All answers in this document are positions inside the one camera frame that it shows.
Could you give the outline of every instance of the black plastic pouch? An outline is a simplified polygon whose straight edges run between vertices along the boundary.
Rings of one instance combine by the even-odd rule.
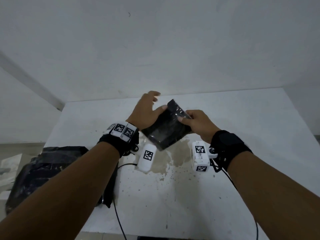
[[[153,125],[141,130],[159,151],[168,148],[191,132],[190,126],[178,121],[178,116],[188,119],[191,117],[174,100],[167,105],[168,108],[159,115]]]

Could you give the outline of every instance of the white table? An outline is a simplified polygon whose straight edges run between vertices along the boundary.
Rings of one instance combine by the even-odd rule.
[[[183,109],[202,109],[214,123],[237,134],[262,160],[320,195],[320,147],[282,88],[159,97]],[[138,98],[69,102],[46,147],[93,147],[114,121],[125,120]],[[255,239],[252,215],[228,178],[210,168],[191,169],[192,134],[157,152],[154,172],[122,167],[116,206],[126,234],[191,239]],[[133,162],[134,156],[120,159]],[[82,229],[121,234],[113,206],[96,207]],[[267,239],[261,228],[259,239]]]

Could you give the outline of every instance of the black cable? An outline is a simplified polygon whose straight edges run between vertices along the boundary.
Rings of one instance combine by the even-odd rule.
[[[126,164],[123,164],[123,165],[119,166],[118,169],[121,168],[121,167],[123,167],[124,165],[134,165],[134,166],[137,166],[136,163],[126,163]]]
[[[118,217],[118,213],[117,213],[117,209],[116,209],[116,204],[115,204],[115,199],[114,199],[114,198],[113,198],[113,205],[114,205],[115,214],[116,214],[116,216],[117,216],[117,219],[118,219],[119,226],[120,226],[120,228],[121,228],[122,234],[123,234],[123,236],[124,236],[124,239],[127,240],[127,237],[126,237],[126,235],[125,235],[125,232],[124,232],[123,229],[122,229],[122,226],[121,226],[121,223],[120,223],[120,220],[119,220],[119,217]]]
[[[230,176],[226,173],[226,171],[225,171],[223,168],[220,168],[220,167],[218,167],[218,166],[216,166],[216,165],[213,165],[213,167],[222,170],[222,172],[228,177],[228,179],[230,180],[230,182],[233,184],[233,186],[235,187],[235,189],[238,191],[238,189],[237,189],[237,187],[235,186],[235,184],[233,183],[232,179],[230,178]],[[258,240],[258,238],[259,238],[258,223],[257,223],[257,221],[256,221],[255,219],[254,219],[254,222],[256,223],[256,228],[257,228],[257,238],[256,238],[256,239]]]

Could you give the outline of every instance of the forearm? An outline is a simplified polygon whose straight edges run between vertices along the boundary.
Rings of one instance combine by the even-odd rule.
[[[228,173],[270,239],[320,239],[320,198],[250,152]]]
[[[90,216],[119,160],[100,142],[51,178],[0,223],[2,239],[74,239]]]

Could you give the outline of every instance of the large black plastic bag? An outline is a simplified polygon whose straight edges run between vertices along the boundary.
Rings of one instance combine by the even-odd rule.
[[[26,164],[16,177],[5,204],[6,214],[14,210],[36,189],[64,170],[88,149],[84,146],[46,147],[38,157]]]
[[[190,126],[178,121],[178,116],[188,119],[191,117],[174,100],[167,105],[168,108],[159,115],[153,125],[141,130],[159,151],[168,148],[191,132]]]

